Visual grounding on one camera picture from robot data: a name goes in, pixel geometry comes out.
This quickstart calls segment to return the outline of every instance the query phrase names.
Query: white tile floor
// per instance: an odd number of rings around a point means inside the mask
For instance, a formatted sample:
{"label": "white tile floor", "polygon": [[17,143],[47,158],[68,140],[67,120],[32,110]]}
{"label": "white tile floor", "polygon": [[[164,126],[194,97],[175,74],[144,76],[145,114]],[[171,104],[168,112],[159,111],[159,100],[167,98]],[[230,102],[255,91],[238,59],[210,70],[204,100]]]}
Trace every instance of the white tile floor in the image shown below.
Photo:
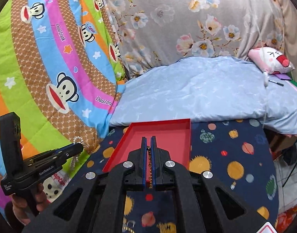
{"label": "white tile floor", "polygon": [[282,213],[289,208],[297,205],[297,167],[294,169],[291,177],[284,187],[286,178],[293,169],[293,166],[288,166],[282,157],[274,162],[276,168],[276,178],[279,193],[279,213]]}

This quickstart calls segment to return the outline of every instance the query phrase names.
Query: pink plush pillow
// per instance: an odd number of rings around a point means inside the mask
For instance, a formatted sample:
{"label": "pink plush pillow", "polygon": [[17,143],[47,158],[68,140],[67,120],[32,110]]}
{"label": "pink plush pillow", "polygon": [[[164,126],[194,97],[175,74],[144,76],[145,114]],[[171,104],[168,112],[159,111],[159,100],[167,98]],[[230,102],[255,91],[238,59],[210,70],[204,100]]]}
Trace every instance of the pink plush pillow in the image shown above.
{"label": "pink plush pillow", "polygon": [[248,57],[262,72],[268,72],[268,74],[286,74],[295,69],[286,56],[271,47],[252,49]]}

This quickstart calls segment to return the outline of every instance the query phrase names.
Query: light blue bed sheet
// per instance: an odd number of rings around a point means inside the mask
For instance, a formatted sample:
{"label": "light blue bed sheet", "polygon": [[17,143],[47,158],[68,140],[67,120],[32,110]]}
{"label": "light blue bed sheet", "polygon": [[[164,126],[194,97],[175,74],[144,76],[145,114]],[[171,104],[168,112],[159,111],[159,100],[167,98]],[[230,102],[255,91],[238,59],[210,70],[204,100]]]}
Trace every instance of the light blue bed sheet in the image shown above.
{"label": "light blue bed sheet", "polygon": [[269,82],[265,88],[256,65],[234,57],[189,57],[128,81],[110,126],[183,118],[262,121],[267,113],[265,127],[297,134],[297,88],[280,82],[284,87]]}

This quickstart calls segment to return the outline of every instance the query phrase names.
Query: human hand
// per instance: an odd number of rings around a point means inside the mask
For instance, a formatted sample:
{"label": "human hand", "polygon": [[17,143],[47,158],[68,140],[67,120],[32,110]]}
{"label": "human hand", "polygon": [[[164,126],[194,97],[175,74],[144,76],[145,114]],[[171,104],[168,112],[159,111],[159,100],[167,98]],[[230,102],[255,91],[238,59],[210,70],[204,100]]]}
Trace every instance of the human hand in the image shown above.
{"label": "human hand", "polygon": [[[42,212],[47,206],[50,204],[47,201],[47,196],[43,192],[44,186],[43,184],[38,184],[37,186],[37,194],[35,194],[35,200],[37,202],[36,209],[39,212]],[[14,215],[17,217],[19,221],[21,221],[24,225],[27,225],[30,222],[27,214],[25,213],[24,209],[27,207],[28,203],[25,199],[18,197],[17,195],[13,194],[11,197],[11,202],[13,204],[13,212]]]}

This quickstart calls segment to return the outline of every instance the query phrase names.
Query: white card with red border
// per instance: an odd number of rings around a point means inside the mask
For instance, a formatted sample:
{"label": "white card with red border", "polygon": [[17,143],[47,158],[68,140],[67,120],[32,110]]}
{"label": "white card with red border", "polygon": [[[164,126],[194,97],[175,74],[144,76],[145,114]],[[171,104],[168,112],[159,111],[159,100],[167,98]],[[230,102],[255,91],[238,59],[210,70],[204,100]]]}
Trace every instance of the white card with red border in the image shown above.
{"label": "white card with red border", "polygon": [[277,233],[277,231],[275,230],[275,228],[269,222],[267,222],[256,233]]}

